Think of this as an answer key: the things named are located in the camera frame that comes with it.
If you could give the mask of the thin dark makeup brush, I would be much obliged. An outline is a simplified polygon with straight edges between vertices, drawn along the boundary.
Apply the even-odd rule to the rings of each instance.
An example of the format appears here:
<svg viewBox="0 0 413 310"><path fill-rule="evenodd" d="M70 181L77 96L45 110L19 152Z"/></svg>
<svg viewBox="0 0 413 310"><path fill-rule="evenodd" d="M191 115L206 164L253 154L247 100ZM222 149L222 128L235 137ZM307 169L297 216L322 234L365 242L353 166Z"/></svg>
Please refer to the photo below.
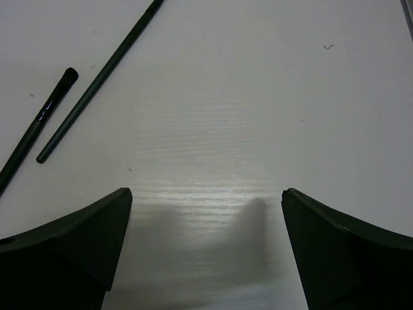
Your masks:
<svg viewBox="0 0 413 310"><path fill-rule="evenodd" d="M94 96L97 94L99 89L103 86L106 80L109 78L114 69L118 66L120 61L124 58L126 53L130 50L133 44L136 42L138 37L143 33L145 28L154 18L158 10L161 8L164 0L152 1L150 6L145 10L145 13L139 18L134 27L129 31L127 36L117 47L116 51L112 54L109 60L106 62L104 67L100 70L94 80L91 82L89 87L85 90L83 95L74 105L73 109L68 113L67 117L63 120L62 124L54 132L53 136L49 139L47 144L41 150L36 158L36 162L44 163L48 157L53 153L55 148L59 145L61 140L64 138L66 133L82 114L84 109L88 106Z"/></svg>

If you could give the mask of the short black brush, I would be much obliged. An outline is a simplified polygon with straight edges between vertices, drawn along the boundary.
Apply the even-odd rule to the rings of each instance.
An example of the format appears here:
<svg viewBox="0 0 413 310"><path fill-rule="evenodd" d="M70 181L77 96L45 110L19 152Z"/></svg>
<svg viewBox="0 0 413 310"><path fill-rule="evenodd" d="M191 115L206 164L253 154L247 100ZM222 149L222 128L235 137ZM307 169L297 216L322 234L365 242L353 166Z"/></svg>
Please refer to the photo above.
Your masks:
<svg viewBox="0 0 413 310"><path fill-rule="evenodd" d="M50 119L54 110L59 106L60 102L65 98L68 91L72 88L77 81L79 74L74 68L67 68L59 80L51 95L30 124L23 137L15 147L13 153L5 163L5 166L1 170L1 195L8 187L12 178L20 168L22 162L33 147L35 141L39 137L46 122Z"/></svg>

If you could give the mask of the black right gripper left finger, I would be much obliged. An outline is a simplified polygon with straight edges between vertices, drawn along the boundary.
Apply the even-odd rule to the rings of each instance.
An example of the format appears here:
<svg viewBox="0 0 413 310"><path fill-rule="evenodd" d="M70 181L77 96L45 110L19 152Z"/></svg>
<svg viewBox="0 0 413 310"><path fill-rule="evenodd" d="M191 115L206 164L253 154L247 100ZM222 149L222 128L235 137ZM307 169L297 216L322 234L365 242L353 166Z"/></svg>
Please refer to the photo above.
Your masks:
<svg viewBox="0 0 413 310"><path fill-rule="evenodd" d="M1 240L1 309L100 309L114 283L129 188Z"/></svg>

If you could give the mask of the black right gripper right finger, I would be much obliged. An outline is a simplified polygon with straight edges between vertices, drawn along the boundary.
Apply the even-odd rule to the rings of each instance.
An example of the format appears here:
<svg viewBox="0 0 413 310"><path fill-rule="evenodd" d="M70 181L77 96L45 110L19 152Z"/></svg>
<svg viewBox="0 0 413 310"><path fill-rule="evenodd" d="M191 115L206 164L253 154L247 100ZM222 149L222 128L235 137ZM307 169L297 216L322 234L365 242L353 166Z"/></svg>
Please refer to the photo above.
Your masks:
<svg viewBox="0 0 413 310"><path fill-rule="evenodd" d="M412 309L412 238L290 188L281 206L309 309Z"/></svg>

